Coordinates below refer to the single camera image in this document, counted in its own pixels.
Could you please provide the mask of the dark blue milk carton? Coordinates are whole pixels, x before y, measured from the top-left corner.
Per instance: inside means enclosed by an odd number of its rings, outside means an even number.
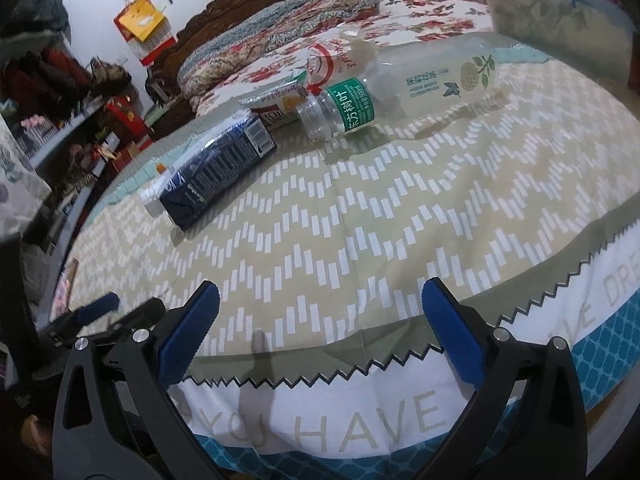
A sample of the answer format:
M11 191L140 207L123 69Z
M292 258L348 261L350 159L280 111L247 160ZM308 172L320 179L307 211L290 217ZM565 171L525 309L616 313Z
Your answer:
M190 229L220 194L275 148L259 116L239 110L196 138L142 190L142 204L151 217L166 212L175 226Z

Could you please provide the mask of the snack wrapper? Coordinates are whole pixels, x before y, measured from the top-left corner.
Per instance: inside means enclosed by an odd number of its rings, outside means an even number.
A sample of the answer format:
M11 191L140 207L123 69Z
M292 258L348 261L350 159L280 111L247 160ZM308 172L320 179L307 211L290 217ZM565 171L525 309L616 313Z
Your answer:
M240 99L239 104L256 114L268 129L279 128L297 118L296 108L306 100L306 90L296 81Z

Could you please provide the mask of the clear plastic bottle green label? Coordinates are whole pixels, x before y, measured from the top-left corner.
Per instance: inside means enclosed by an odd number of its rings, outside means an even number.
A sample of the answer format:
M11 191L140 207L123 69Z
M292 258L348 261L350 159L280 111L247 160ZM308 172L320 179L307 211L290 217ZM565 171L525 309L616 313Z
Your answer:
M363 82L349 78L318 96L308 94L296 106L296 114L309 139L326 142L369 125L375 120L375 107Z

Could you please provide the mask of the tall clear bottle flower label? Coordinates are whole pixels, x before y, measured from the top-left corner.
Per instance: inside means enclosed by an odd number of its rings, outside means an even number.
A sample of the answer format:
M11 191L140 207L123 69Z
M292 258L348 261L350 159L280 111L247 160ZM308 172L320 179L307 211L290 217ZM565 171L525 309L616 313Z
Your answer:
M496 85L497 49L473 37L378 50L356 77L380 119L412 119L482 98Z

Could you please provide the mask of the red white wrapper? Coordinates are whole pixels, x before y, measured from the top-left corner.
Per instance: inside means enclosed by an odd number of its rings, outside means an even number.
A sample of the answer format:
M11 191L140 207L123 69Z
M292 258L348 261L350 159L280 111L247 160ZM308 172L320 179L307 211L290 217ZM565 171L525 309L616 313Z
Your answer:
M309 47L305 88L319 94L326 87L361 75L376 58L376 45L361 38L337 38Z

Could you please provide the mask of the carved wooden headboard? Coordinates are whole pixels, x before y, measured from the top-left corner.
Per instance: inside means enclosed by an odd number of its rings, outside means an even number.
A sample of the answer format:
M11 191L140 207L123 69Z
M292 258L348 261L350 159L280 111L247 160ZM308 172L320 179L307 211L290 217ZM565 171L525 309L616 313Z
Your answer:
M232 29L258 11L284 0L213 0L194 15L177 34L177 42L166 48L146 70L145 91L154 104L180 93L177 77L182 63L202 44Z

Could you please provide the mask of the patterned folded quilt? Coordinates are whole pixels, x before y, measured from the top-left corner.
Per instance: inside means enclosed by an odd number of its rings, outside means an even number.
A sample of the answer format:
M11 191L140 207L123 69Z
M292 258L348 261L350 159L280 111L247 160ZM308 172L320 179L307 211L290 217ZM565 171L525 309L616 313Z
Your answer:
M283 0L204 42L182 63L182 96L198 100L258 58L299 38L378 14L378 0Z

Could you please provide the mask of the floral bed sheet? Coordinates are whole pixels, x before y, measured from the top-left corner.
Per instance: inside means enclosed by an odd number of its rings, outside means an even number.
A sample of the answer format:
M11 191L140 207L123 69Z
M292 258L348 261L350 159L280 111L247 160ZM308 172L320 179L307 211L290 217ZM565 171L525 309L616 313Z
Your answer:
M234 68L192 103L201 117L234 101L254 110L268 126L278 126L296 118L296 106L307 93L358 75L380 49L489 29L485 3L382 0L366 18L325 21L318 32Z

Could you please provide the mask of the cluttered wall shelf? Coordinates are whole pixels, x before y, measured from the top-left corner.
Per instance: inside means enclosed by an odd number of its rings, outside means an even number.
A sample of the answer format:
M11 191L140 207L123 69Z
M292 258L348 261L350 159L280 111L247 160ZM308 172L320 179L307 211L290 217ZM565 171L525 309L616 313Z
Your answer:
M50 193L32 158L75 119L104 111L103 122L124 143L150 134L130 105L124 66L93 58L88 66L64 47L70 20L63 0L17 0L1 13L1 238L24 233Z

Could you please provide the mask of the red yellow wall calendar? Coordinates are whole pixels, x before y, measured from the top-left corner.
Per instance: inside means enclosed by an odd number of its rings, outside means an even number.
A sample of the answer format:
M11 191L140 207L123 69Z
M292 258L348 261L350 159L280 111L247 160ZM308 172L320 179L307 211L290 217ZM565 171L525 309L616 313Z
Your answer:
M143 67L177 43L167 16L151 0L127 1L114 24Z

